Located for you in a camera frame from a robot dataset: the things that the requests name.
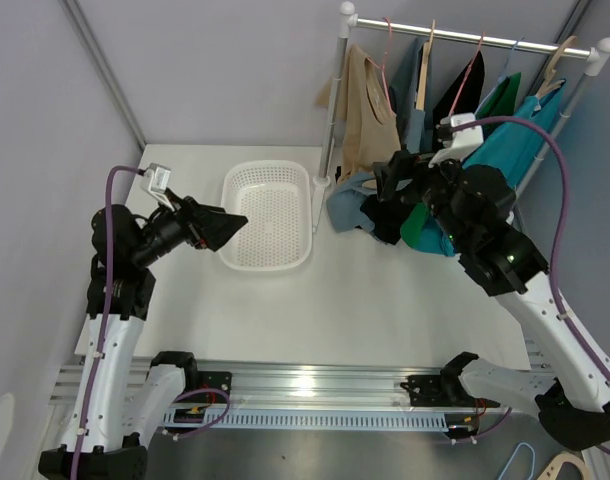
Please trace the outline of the grey blue t shirt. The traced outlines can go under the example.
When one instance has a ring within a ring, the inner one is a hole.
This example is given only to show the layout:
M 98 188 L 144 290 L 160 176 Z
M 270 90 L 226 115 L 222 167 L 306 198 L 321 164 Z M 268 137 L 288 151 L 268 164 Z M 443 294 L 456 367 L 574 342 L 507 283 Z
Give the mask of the grey blue t shirt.
M 414 39 L 405 52 L 399 66 L 406 62 L 419 62 L 421 65 L 422 57 L 422 42 L 420 39 Z M 393 77 L 387 81 L 388 87 Z M 327 212 L 334 230 L 338 233 L 347 232 L 356 228 L 371 233 L 373 223 L 361 211 L 361 205 L 368 196 L 376 197 L 376 181 L 373 175 L 373 170 L 368 173 L 357 173 L 352 175 L 345 182 L 340 181 L 341 165 L 339 176 L 337 178 L 337 186 L 327 199 Z

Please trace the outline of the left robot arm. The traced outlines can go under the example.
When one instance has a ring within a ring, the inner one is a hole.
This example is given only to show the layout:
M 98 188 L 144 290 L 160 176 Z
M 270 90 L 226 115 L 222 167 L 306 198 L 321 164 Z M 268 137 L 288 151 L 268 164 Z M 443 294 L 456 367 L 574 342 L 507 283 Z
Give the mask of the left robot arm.
M 147 218 L 112 204 L 91 221 L 96 254 L 87 291 L 87 353 L 62 440 L 39 457 L 38 472 L 47 479 L 141 479 L 149 443 L 173 403 L 229 399 L 203 381 L 194 354 L 183 351 L 156 354 L 145 383 L 127 396 L 156 284 L 151 265 L 183 244 L 216 252 L 248 222 L 221 207 L 165 194 L 167 202 Z

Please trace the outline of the beige t shirt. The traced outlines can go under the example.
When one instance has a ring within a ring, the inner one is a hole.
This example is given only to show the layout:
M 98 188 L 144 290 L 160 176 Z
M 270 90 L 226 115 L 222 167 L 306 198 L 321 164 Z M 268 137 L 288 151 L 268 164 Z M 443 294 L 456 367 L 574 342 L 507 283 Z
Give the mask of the beige t shirt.
M 336 109 L 336 122 L 344 123 L 340 181 L 373 170 L 375 162 L 387 162 L 400 149 L 396 115 L 390 116 L 380 71 L 359 46 L 347 46 Z M 327 109 L 330 79 L 319 91 L 315 104 Z

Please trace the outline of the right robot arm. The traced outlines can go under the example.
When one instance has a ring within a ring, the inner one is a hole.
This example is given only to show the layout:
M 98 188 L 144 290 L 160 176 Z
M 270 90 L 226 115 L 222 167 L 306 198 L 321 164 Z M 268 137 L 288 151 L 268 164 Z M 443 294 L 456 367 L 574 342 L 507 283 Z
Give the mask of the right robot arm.
M 561 445 L 576 451 L 610 441 L 610 383 L 580 341 L 579 322 L 558 312 L 551 269 L 534 243 L 507 221 L 516 199 L 502 172 L 488 165 L 437 166 L 406 150 L 374 166 L 381 201 L 422 204 L 455 244 L 467 276 L 534 340 L 553 372 L 548 377 L 500 367 L 463 352 L 441 370 L 451 404 L 491 400 L 536 418 Z

